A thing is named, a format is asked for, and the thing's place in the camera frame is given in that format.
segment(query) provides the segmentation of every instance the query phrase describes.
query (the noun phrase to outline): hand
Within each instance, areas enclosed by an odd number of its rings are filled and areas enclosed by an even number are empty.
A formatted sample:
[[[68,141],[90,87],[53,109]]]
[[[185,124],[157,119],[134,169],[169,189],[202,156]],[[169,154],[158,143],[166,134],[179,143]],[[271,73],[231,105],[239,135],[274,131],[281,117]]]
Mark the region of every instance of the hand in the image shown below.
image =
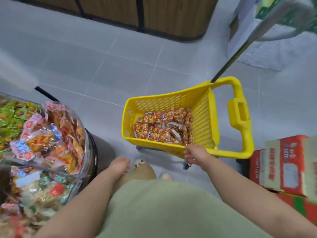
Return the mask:
[[[198,144],[188,144],[185,146],[185,160],[188,164],[196,164],[207,172],[208,164],[215,157],[210,155],[207,150]]]
[[[109,170],[109,172],[111,172],[113,178],[115,180],[117,180],[124,173],[127,173],[130,168],[131,168],[130,160],[128,158],[118,157],[110,163],[109,168],[107,170]]]

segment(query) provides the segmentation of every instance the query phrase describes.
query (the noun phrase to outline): foot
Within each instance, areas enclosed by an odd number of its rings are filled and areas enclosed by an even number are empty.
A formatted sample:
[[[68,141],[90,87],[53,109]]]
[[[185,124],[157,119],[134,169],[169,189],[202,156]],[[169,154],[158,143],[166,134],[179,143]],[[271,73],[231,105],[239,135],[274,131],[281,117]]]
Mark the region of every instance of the foot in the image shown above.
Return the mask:
[[[167,172],[162,172],[159,176],[160,180],[168,180],[168,181],[172,181],[172,177],[169,173]]]
[[[146,161],[144,159],[138,159],[134,162],[133,169],[136,169],[142,164],[146,164]]]

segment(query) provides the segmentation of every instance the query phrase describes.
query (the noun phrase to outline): shopping cart basket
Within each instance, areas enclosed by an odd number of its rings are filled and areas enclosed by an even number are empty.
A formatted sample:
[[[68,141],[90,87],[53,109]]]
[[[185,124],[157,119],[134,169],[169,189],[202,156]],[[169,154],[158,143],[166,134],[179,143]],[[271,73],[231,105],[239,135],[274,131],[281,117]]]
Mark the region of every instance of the shopping cart basket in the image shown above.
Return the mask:
[[[220,140],[216,101],[212,92],[222,85],[232,85],[234,98],[228,102],[230,124],[241,132],[243,140],[242,152],[218,149]],[[160,143],[134,138],[132,127],[139,116],[148,111],[166,110],[169,108],[190,108],[194,121],[192,124],[194,143],[200,144],[213,156],[247,159],[254,151],[251,133],[251,120],[247,101],[242,86],[235,77],[219,78],[215,83],[204,82],[192,88],[169,94],[133,97],[127,100],[122,116],[122,137],[132,144],[165,151],[184,158],[184,146]]]

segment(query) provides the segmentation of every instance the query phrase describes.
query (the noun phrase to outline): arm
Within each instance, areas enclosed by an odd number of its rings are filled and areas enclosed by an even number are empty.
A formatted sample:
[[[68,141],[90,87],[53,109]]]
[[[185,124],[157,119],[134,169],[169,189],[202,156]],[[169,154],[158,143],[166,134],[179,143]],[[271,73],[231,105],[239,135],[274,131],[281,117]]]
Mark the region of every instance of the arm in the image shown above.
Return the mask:
[[[211,156],[204,147],[186,148],[186,161],[208,173],[223,202],[265,232],[275,238],[317,237],[317,227],[274,194]]]
[[[118,178],[130,168],[130,160],[117,158],[86,188],[58,211],[35,238],[94,238],[104,221],[108,201]]]

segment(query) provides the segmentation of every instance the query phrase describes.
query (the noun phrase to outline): green shirt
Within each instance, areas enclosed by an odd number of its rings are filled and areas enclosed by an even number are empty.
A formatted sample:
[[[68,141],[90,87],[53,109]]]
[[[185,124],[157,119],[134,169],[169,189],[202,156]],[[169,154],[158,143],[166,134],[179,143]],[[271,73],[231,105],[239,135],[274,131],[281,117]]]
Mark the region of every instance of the green shirt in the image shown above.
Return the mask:
[[[109,201],[98,238],[271,237],[188,183],[131,180]]]

